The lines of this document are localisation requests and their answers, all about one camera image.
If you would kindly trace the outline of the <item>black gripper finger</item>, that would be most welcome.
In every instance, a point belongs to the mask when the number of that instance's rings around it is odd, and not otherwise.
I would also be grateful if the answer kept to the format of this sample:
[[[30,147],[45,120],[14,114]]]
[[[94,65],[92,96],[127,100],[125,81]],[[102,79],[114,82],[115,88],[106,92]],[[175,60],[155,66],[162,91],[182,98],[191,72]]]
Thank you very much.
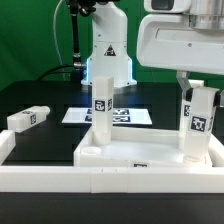
[[[216,92],[213,105],[217,107],[224,107],[224,90]]]

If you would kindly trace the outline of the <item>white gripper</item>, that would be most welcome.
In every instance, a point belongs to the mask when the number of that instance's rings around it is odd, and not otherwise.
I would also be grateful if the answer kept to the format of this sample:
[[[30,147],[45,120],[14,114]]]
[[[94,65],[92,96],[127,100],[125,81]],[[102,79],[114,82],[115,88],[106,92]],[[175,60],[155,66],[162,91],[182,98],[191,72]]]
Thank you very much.
[[[137,59],[146,67],[178,71],[191,101],[189,72],[224,75],[224,0],[144,0]]]

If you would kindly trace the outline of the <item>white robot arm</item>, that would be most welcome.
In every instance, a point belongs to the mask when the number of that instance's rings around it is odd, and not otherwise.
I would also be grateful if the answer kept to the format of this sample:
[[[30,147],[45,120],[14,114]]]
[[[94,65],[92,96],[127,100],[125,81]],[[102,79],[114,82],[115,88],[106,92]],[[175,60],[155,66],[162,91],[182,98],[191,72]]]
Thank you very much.
[[[112,75],[115,85],[133,84],[126,50],[127,17],[119,0],[85,0],[93,10],[93,50],[87,84]],[[183,98],[192,99],[190,72],[224,75],[224,0],[144,0],[136,58],[140,65],[175,70]]]

